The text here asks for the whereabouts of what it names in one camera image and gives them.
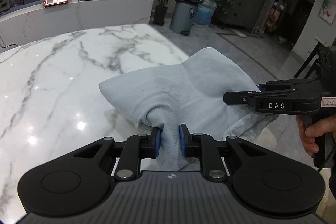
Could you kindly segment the right human hand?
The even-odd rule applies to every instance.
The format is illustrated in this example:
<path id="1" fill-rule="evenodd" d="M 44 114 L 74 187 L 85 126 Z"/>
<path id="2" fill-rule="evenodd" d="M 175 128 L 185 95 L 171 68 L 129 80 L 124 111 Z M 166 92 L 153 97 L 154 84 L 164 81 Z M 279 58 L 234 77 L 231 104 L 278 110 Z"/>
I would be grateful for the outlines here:
<path id="1" fill-rule="evenodd" d="M 315 153 L 319 151 L 319 147 L 315 144 L 315 138 L 322 136 L 327 133 L 332 133 L 335 139 L 335 131 L 336 131 L 336 117 L 335 114 L 330 116 L 329 118 L 322 119 L 317 123 L 305 128 L 302 119 L 299 116 L 295 117 L 298 130 L 299 137 L 301 139 L 301 143 L 305 152 L 309 156 L 313 156 Z"/>

